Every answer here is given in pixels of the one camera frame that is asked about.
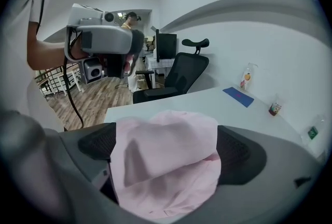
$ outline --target pink cloth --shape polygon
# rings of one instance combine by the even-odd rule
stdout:
[[[216,120],[164,111],[117,121],[110,167],[119,204],[146,219],[189,213],[216,190]]]

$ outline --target spray bottle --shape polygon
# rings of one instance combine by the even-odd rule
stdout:
[[[254,66],[257,66],[257,64],[249,63],[248,67],[244,70],[241,82],[240,82],[240,88],[244,90],[248,90],[249,84],[253,78],[254,74]]]

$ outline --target chair armrest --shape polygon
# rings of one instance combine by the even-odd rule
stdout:
[[[154,74],[155,72],[154,71],[136,71],[136,74],[137,75],[145,75],[145,74]]]
[[[174,87],[164,89],[150,89],[144,91],[144,95],[147,97],[172,96],[175,94],[178,94],[178,91]]]

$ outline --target person's hand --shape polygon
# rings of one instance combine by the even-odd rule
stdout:
[[[72,54],[73,58],[79,60],[79,59],[88,57],[88,54],[86,52],[83,52],[81,50],[81,47],[82,47],[81,36],[78,36],[77,40],[75,41],[75,43],[71,49],[71,54]]]

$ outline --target person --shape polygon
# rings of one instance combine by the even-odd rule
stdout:
[[[121,26],[123,29],[131,30],[133,26],[137,25],[137,14],[135,12],[129,12],[126,16],[126,20]],[[133,64],[133,59],[128,59],[130,66]],[[135,74],[137,68],[136,64],[132,70],[132,73],[128,76],[128,89],[134,93],[135,91],[140,91],[138,87],[138,76]]]
[[[44,13],[50,0],[44,0]],[[64,126],[41,94],[34,70],[62,66],[64,43],[51,44],[37,40],[42,0],[10,0],[0,28],[0,101],[4,110],[16,110],[37,120],[43,128],[58,132]],[[72,49],[79,59],[80,39]]]

